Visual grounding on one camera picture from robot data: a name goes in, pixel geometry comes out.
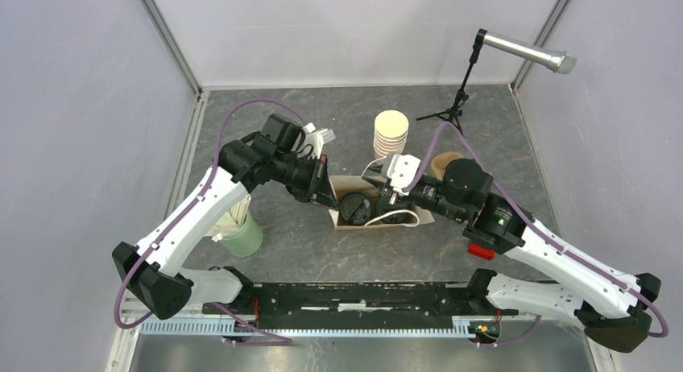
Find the black coffee lid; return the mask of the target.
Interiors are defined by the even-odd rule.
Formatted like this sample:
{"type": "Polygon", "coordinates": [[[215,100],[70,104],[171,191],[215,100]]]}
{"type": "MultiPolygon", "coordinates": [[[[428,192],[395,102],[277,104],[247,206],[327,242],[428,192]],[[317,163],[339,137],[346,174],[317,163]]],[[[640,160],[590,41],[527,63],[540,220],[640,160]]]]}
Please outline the black coffee lid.
{"type": "MultiPolygon", "coordinates": [[[[412,207],[406,201],[401,199],[396,199],[394,204],[390,203],[391,198],[389,196],[381,196],[377,201],[377,215],[381,216],[385,213],[391,211],[396,211],[400,209],[410,209],[412,207]]],[[[381,222],[383,224],[401,224],[408,223],[413,219],[413,216],[409,213],[396,213],[387,217],[384,217],[381,222]]]]}
{"type": "Polygon", "coordinates": [[[370,199],[360,192],[346,194],[340,203],[339,216],[343,225],[364,225],[372,216],[370,199]]]}

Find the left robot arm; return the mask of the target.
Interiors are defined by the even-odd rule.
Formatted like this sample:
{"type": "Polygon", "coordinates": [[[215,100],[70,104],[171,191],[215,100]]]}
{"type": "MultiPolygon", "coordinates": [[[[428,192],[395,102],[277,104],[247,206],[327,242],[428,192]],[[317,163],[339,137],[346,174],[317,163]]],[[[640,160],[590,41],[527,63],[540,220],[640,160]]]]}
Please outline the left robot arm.
{"type": "Polygon", "coordinates": [[[261,130],[222,145],[201,182],[166,220],[136,244],[114,248],[126,289],[160,320],[188,304],[218,302],[233,313],[246,312],[253,292],[237,271],[185,269],[186,258],[231,207],[269,181],[298,201],[338,209],[323,152],[334,139],[331,129],[272,114],[261,130]]]}

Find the brown paper bag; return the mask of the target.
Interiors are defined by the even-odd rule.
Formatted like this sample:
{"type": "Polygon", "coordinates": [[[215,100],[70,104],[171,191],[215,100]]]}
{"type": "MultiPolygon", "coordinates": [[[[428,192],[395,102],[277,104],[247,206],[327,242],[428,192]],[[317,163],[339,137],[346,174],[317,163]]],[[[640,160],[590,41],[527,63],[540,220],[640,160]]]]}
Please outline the brown paper bag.
{"type": "Polygon", "coordinates": [[[339,216],[339,210],[329,210],[329,215],[333,222],[334,229],[337,230],[350,230],[350,229],[380,229],[380,228],[390,228],[390,227],[417,227],[419,225],[431,224],[435,221],[434,216],[431,212],[425,209],[421,209],[415,205],[411,205],[410,209],[400,209],[396,211],[391,211],[385,213],[381,216],[377,215],[377,201],[381,196],[389,196],[383,194],[381,189],[386,183],[386,179],[383,178],[379,173],[381,171],[381,164],[384,163],[386,159],[384,157],[379,159],[374,159],[367,164],[363,173],[360,176],[331,176],[330,181],[333,185],[334,191],[337,195],[339,203],[341,203],[342,198],[350,192],[360,192],[365,194],[369,199],[372,206],[372,216],[370,220],[364,225],[352,226],[343,225],[343,222],[339,216]],[[413,219],[408,223],[401,224],[383,224],[381,220],[384,217],[396,214],[396,213],[409,213],[413,216],[413,219]]]}

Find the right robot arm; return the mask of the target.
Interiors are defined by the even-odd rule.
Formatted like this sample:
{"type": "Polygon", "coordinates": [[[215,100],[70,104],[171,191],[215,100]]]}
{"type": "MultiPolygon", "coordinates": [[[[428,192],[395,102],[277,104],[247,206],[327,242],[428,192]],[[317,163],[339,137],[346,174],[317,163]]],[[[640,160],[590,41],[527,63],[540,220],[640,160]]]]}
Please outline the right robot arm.
{"type": "Polygon", "coordinates": [[[462,223],[477,247],[541,271],[549,283],[513,279],[479,269],[465,302],[476,314],[496,309],[560,320],[596,343],[630,353],[651,336],[653,303],[661,281],[609,267],[558,237],[501,192],[472,159],[451,161],[441,178],[419,173],[412,155],[392,154],[379,169],[383,191],[410,205],[462,223]]]}

